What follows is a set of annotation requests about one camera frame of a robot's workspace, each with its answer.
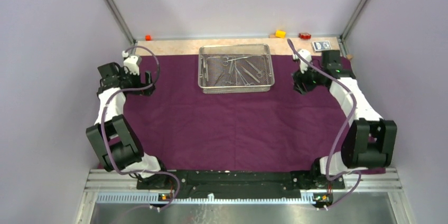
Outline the blue playing card deck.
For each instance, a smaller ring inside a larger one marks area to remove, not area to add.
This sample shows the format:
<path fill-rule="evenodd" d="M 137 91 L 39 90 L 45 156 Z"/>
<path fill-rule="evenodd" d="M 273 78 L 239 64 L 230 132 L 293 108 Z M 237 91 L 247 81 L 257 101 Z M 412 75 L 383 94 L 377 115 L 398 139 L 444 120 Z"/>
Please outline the blue playing card deck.
<path fill-rule="evenodd" d="M 332 49 L 330 41 L 313 41 L 312 48 L 314 52 L 323 52 Z"/>

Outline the purple cloth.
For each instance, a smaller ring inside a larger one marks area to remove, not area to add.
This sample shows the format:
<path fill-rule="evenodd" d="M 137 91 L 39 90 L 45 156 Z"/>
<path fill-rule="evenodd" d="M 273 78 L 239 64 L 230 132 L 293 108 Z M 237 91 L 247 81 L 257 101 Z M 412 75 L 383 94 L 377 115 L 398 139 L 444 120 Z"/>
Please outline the purple cloth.
<path fill-rule="evenodd" d="M 345 115 L 327 88 L 293 89 L 297 64 L 273 56 L 267 92 L 204 94 L 197 55 L 160 56 L 154 93 L 129 95 L 124 116 L 144 151 L 179 170 L 308 170 L 329 154 Z"/>

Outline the metal mesh instrument tray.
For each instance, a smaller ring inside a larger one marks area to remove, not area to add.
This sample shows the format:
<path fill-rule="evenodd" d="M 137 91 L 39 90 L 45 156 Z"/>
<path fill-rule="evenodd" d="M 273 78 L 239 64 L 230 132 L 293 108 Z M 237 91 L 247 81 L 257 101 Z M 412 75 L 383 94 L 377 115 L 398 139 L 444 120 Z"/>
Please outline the metal mesh instrument tray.
<path fill-rule="evenodd" d="M 228 66 L 223 66 L 225 58 L 237 58 L 249 56 L 247 59 L 231 61 Z M 236 68 L 248 81 L 253 82 L 241 68 L 245 67 L 257 76 L 257 72 L 246 62 L 250 61 L 264 76 L 259 78 L 261 86 L 244 86 Z M 209 81 L 204 78 L 203 62 L 208 63 Z M 238 94 L 250 92 L 267 92 L 275 84 L 272 56 L 267 44 L 239 44 L 239 45 L 215 45 L 203 46 L 199 49 L 198 62 L 198 86 L 205 94 Z"/>

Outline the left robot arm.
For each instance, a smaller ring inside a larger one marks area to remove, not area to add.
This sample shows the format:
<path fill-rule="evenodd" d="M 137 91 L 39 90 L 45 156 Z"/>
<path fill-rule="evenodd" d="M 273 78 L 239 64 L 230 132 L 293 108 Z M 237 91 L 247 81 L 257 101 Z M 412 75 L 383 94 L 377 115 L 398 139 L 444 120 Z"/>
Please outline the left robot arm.
<path fill-rule="evenodd" d="M 107 172 L 120 171 L 144 182 L 150 181 L 157 189 L 169 183 L 169 174 L 163 162 L 144 152 L 136 133 L 124 116 L 127 94 L 150 96 L 155 85 L 150 71 L 145 81 L 130 66 L 111 62 L 98 67 L 101 76 L 97 97 L 100 108 L 95 123 L 86 129 L 99 164 Z"/>

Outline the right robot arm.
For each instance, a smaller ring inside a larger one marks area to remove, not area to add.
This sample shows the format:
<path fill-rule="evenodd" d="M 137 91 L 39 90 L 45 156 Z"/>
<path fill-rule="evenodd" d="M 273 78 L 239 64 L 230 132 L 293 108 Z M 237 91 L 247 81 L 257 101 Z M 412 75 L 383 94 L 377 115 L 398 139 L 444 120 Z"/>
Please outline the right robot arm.
<path fill-rule="evenodd" d="M 388 167 L 393 158 L 396 123 L 372 108 L 354 72 L 345 69 L 341 59 L 338 50 L 327 50 L 317 67 L 310 51 L 293 52 L 293 61 L 300 64 L 292 75 L 294 89 L 304 95 L 317 86 L 326 87 L 346 116 L 330 154 L 317 158 L 311 166 L 310 182 L 316 188 L 324 188 L 339 174 Z"/>

